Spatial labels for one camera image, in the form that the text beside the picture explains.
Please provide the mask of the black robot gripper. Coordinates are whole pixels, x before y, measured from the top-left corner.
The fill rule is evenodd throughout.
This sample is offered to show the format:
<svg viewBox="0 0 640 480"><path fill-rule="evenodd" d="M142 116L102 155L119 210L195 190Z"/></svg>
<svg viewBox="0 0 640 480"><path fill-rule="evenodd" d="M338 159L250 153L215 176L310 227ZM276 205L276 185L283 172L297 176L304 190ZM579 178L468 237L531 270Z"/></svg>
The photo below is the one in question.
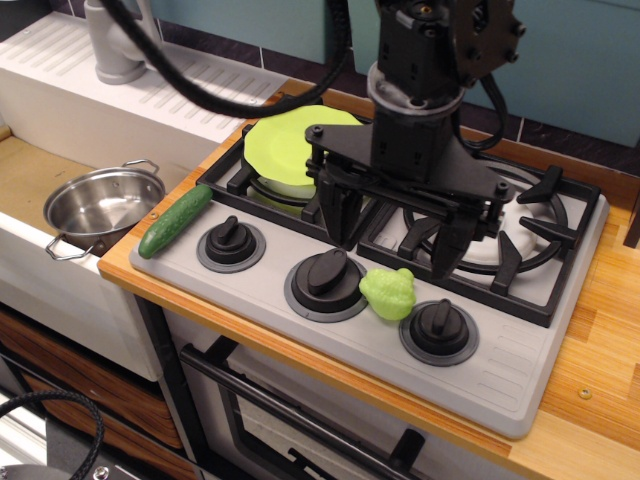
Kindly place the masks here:
<svg viewBox="0 0 640 480"><path fill-rule="evenodd" d="M369 196L443 219L431 254L433 280L457 268L474 240L478 220L495 220L514 187L482 165L460 140L459 101L437 109L379 103L371 123L314 125L313 178L329 238L347 246Z"/></svg>

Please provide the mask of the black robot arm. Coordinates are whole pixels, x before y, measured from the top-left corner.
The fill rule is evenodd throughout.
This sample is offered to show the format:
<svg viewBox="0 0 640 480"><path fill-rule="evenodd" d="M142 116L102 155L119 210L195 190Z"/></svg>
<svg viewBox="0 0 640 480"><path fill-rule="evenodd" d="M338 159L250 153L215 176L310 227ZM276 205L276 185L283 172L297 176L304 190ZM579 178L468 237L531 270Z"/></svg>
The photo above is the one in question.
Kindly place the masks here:
<svg viewBox="0 0 640 480"><path fill-rule="evenodd" d="M469 245L499 228L513 186L459 136L466 91L492 88L516 61L525 25L510 1L382 1L367 125L308 128L307 164L329 237L343 243L364 197L438 218L431 276L451 275Z"/></svg>

